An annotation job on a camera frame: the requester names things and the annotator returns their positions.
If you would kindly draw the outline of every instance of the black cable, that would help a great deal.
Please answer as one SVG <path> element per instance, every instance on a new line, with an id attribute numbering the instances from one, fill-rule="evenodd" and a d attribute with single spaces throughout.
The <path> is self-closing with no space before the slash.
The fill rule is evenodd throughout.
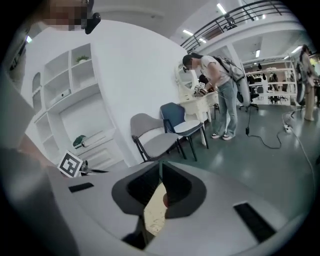
<path id="1" fill-rule="evenodd" d="M 277 147 L 268 146 L 267 144 L 265 144 L 264 140 L 263 140 L 260 136 L 258 136 L 258 135 L 249 135 L 249 132 L 250 132 L 250 128 L 249 128 L 250 118 L 251 118 L 251 108 L 250 108 L 250 111 L 249 111 L 249 121 L 248 121 L 248 126 L 247 126 L 247 128 L 245 129 L 245 134 L 246 134 L 248 137 L 256 137 L 256 138 L 259 138 L 259 139 L 261 140 L 261 142 L 263 143 L 263 145 L 265 145 L 267 148 L 269 148 L 269 149 L 271 149 L 271 150 L 279 150 L 279 149 L 281 149 L 282 143 L 281 143 L 281 141 L 280 141 L 279 134 L 282 132 L 282 130 L 279 131 L 279 132 L 276 134 L 276 137 L 277 137 L 277 139 L 278 139 L 278 141 L 279 141 L 279 143 L 280 143 L 280 146 L 277 146 Z"/>

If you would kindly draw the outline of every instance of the beige pants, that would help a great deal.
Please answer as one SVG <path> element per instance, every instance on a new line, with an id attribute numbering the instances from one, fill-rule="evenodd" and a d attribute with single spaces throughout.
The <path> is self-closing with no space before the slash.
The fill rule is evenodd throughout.
<path id="1" fill-rule="evenodd" d="M 313 113 L 315 107 L 315 88 L 307 86 L 305 88 L 305 115 L 304 118 L 307 120 L 313 120 Z"/>

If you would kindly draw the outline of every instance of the white t-shirt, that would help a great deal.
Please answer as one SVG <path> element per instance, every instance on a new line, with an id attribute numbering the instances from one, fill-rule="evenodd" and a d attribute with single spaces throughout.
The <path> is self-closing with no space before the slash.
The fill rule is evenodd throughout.
<path id="1" fill-rule="evenodd" d="M 205 75 L 206 78 L 208 78 L 210 80 L 213 79 L 213 77 L 211 77 L 210 72 L 208 70 L 208 65 L 210 63 L 214 63 L 221 74 L 220 79 L 215 83 L 215 85 L 217 87 L 222 86 L 223 84 L 225 84 L 226 82 L 228 82 L 230 80 L 231 77 L 228 75 L 225 68 L 223 66 L 221 66 L 220 63 L 214 57 L 207 56 L 207 55 L 203 56 L 201 58 L 201 71 Z"/>

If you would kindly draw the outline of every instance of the green floor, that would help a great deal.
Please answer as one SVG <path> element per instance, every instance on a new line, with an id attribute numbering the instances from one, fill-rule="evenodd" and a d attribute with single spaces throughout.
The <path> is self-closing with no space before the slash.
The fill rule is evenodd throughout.
<path id="1" fill-rule="evenodd" d="M 283 129 L 282 114 L 292 110 L 290 106 L 261 105 L 251 111 L 250 134 L 259 135 L 272 147 L 279 145 L 277 133 Z M 281 149 L 269 149 L 255 137 L 247 137 L 249 113 L 238 110 L 236 137 L 229 141 L 212 139 L 212 123 L 206 124 L 209 149 L 201 143 L 200 133 L 194 135 L 193 143 L 198 161 L 194 160 L 188 141 L 182 143 L 187 160 L 177 150 L 163 157 L 182 164 L 232 177 L 247 185 L 273 204 L 289 220 L 309 210 L 313 199 L 313 179 L 308 162 L 298 140 L 293 134 L 281 133 Z M 320 155 L 319 110 L 314 111 L 314 122 L 304 121 L 304 110 L 294 115 L 292 126 L 300 138 L 313 165 L 315 179 L 320 171 L 315 161 Z"/>

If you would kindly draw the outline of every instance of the potted plant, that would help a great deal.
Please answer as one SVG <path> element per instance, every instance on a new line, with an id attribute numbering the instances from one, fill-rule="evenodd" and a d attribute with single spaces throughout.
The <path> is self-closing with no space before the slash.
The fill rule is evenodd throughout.
<path id="1" fill-rule="evenodd" d="M 80 64 L 80 63 L 85 62 L 87 60 L 89 60 L 89 57 L 82 55 L 81 57 L 76 58 L 75 61 Z"/>

